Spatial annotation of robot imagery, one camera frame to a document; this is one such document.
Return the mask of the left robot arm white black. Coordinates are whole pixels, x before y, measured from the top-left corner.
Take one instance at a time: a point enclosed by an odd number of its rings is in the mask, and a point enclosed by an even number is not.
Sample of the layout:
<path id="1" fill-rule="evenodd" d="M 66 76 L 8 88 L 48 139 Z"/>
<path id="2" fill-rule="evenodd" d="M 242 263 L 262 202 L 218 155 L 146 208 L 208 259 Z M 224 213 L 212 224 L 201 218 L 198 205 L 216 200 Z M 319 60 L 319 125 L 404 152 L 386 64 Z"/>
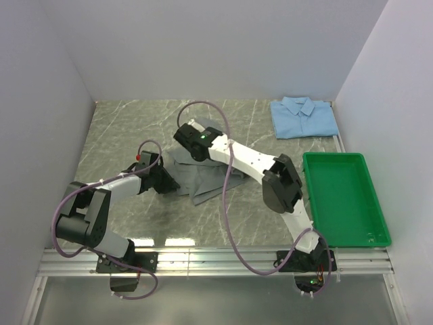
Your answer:
<path id="1" fill-rule="evenodd" d="M 135 244 L 108 229 L 109 210 L 113 203 L 153 189 L 168 194 L 180 185 L 164 167 L 163 158 L 143 151 L 137 161 L 116 177 L 95 183 L 70 183 L 56 209 L 51 225 L 53 242 L 58 239 L 91 248 L 112 257 L 120 272 L 131 271 L 136 264 Z"/>

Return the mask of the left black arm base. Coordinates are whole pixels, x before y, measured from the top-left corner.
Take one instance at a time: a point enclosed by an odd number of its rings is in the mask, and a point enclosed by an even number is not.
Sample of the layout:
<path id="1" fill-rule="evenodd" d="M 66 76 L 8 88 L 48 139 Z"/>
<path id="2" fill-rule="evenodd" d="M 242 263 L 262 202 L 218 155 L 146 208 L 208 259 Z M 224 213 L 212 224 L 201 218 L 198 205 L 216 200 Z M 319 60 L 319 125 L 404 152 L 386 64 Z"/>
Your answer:
<path id="1" fill-rule="evenodd" d="M 139 300 L 152 295 L 158 287 L 156 269 L 158 253 L 138 252 L 130 261 L 99 255 L 95 269 L 96 274 L 109 275 L 109 287 L 113 295 L 125 300 Z M 138 289 L 140 279 L 149 275 L 154 279 L 153 288 L 141 296 L 128 296 Z"/>

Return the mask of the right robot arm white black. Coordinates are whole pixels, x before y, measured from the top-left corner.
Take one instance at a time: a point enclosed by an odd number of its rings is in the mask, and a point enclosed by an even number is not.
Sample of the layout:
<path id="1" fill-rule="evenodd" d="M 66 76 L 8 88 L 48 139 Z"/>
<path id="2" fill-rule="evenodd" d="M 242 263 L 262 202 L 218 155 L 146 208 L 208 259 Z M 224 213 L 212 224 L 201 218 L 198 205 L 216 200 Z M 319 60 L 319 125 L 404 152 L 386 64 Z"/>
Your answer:
<path id="1" fill-rule="evenodd" d="M 313 272 L 319 266 L 332 269 L 332 253 L 325 239 L 313 228 L 304 206 L 302 182 L 289 156 L 263 154 L 194 120 L 180 126 L 174 139 L 194 160 L 225 163 L 228 171 L 237 169 L 262 186 L 263 202 L 281 216 L 294 239 L 278 270 L 286 265 L 293 272 Z"/>

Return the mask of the grey long sleeve shirt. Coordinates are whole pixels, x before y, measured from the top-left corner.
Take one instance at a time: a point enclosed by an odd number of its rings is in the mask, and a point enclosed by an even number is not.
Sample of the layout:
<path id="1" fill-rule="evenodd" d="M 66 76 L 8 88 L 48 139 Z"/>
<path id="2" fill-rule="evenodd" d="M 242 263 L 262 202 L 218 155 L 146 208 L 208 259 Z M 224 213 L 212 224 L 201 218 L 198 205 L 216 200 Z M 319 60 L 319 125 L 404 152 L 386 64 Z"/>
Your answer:
<path id="1" fill-rule="evenodd" d="M 167 156 L 166 170 L 179 184 L 177 195 L 188 196 L 194 205 L 199 205 L 223 192 L 226 164 L 198 162 L 181 146 L 168 150 Z"/>

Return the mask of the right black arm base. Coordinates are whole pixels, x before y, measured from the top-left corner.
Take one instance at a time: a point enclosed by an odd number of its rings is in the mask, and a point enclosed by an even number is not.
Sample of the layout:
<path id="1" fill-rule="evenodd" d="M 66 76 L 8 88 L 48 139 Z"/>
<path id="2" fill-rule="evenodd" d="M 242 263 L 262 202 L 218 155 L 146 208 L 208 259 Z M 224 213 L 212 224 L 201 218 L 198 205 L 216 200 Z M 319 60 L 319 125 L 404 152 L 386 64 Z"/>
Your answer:
<path id="1" fill-rule="evenodd" d="M 314 295 L 320 291 L 326 281 L 329 266 L 331 272 L 338 270 L 334 252 L 330 251 L 330 259 L 327 251 L 322 250 L 316 257 L 295 250 L 288 261 L 279 270 L 280 273 L 312 273 L 310 276 L 295 276 L 296 288 L 303 294 Z"/>

